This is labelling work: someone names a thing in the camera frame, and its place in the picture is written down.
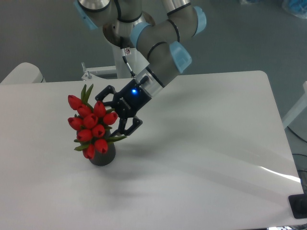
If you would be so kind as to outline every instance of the red tulip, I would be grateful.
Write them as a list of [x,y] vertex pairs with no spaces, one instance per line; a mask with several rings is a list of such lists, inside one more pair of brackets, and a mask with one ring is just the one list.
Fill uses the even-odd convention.
[[106,130],[103,125],[98,124],[96,127],[92,129],[92,134],[96,138],[102,138],[105,134]]
[[77,98],[74,95],[68,95],[68,103],[73,110],[77,110],[80,105],[82,105],[82,101],[80,98]]
[[95,149],[102,153],[105,154],[107,152],[107,142],[105,139],[98,139],[97,141],[95,141]]
[[106,125],[112,125],[115,123],[117,118],[118,118],[117,113],[112,112],[112,113],[106,114],[103,121]]
[[95,147],[94,145],[90,144],[87,149],[83,149],[83,156],[87,159],[93,159],[95,156]]
[[84,126],[88,129],[94,128],[98,123],[98,117],[95,114],[89,114],[83,120]]
[[89,129],[84,129],[78,132],[77,139],[81,142],[90,141],[93,138],[92,132]]
[[68,123],[69,125],[77,131],[81,130],[81,126],[83,125],[83,121],[82,119],[78,118],[78,117],[70,117],[68,118]]
[[96,102],[94,106],[94,114],[97,117],[104,117],[106,115],[106,108],[101,101]]
[[92,113],[92,110],[90,109],[90,107],[82,104],[77,108],[78,113],[80,114],[81,117],[86,117],[89,114]]

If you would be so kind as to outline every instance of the green leaf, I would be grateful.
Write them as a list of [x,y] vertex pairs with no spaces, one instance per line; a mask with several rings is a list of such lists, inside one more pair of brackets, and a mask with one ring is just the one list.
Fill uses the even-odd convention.
[[91,95],[91,92],[92,92],[92,89],[94,87],[94,84],[92,84],[88,90],[86,91],[86,94],[84,96],[84,99],[83,99],[83,103],[87,103],[88,99],[90,98],[90,95]]
[[89,147],[89,144],[87,144],[87,145],[80,145],[78,147],[75,147],[74,150],[81,152],[82,150],[87,149],[88,147]]
[[123,140],[127,138],[127,136],[120,136],[120,137],[110,137],[110,138],[107,138],[106,141],[107,142],[115,142],[115,141],[119,141],[119,140]]
[[94,108],[88,102],[85,102],[84,104],[87,105],[87,107],[89,107],[92,111],[94,111]]
[[113,108],[112,109],[108,109],[108,110],[106,110],[106,113],[109,114],[109,113],[111,113],[113,111],[115,111],[115,109],[113,109]]
[[82,102],[84,102],[85,92],[86,92],[86,84],[83,86],[83,89],[81,91],[81,101]]

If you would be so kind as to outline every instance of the white chair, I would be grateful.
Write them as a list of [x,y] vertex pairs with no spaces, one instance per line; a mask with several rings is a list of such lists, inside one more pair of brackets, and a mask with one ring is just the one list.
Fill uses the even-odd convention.
[[288,125],[307,107],[307,81],[303,84],[305,93],[301,98],[293,105],[289,112],[282,118],[283,128],[287,128]]
[[46,82],[38,67],[24,62],[19,64],[11,73],[0,83],[0,85],[27,84]]

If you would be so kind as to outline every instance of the black cable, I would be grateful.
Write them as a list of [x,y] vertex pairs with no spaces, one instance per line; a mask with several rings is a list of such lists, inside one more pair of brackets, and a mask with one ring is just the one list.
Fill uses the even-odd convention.
[[149,52],[148,52],[148,54],[147,54],[147,60],[149,60],[149,56],[150,56],[150,54],[152,53],[152,51],[153,51],[158,45],[161,45],[161,44],[164,44],[164,43],[166,43],[166,42],[158,42],[158,43],[156,43],[155,45],[153,45],[153,46],[150,48],[150,50],[149,50]]
[[120,49],[124,48],[124,38],[122,36],[119,37],[119,48]]
[[298,134],[296,134],[290,127],[287,127],[291,133],[293,133],[294,136],[296,136],[298,139],[300,139],[301,141],[307,143],[307,140],[302,139]]
[[116,9],[117,9],[117,18],[121,18],[121,9],[118,0],[114,0]]
[[191,3],[189,2],[189,3],[187,3],[187,4],[185,4],[185,5],[183,5],[183,6],[180,6],[180,7],[178,7],[177,9],[174,9],[173,11],[171,11],[171,12],[168,12],[167,13],[167,15],[169,16],[169,15],[171,15],[171,14],[173,14],[173,13],[175,13],[175,12],[177,12],[177,11],[179,11],[179,10],[182,10],[183,8],[186,8],[187,6],[189,6],[189,5],[191,5]]
[[176,26],[176,24],[172,20],[167,19],[167,21],[169,21],[172,24],[173,28],[175,29],[176,35],[177,35],[177,41],[180,42],[180,33],[179,33],[179,30],[178,30],[178,27]]
[[304,155],[304,154],[301,154],[301,153],[292,153],[292,155],[298,155],[298,156],[307,157],[307,155]]

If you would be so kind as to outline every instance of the light blue joint cover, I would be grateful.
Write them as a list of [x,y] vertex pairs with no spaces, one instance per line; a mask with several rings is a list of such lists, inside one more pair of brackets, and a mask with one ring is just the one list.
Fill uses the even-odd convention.
[[206,18],[205,13],[202,11],[202,9],[199,6],[194,6],[194,9],[197,13],[197,18],[198,18],[197,30],[196,30],[196,33],[195,33],[195,35],[196,35],[206,28],[207,18]]
[[182,73],[192,63],[190,54],[179,42],[170,44],[169,49],[177,69]]
[[149,23],[146,22],[142,22],[142,23],[138,23],[134,26],[133,30],[131,31],[130,34],[130,41],[132,42],[132,44],[134,45],[134,47],[136,47],[137,43],[138,43],[138,39],[139,36],[141,34],[141,32],[143,31],[143,29],[147,26],[149,26]]
[[86,15],[86,13],[83,11],[81,6],[78,4],[78,0],[76,0],[73,5],[76,7],[80,17],[84,21],[85,25],[90,29],[90,30],[95,30],[98,27],[92,22],[92,20]]

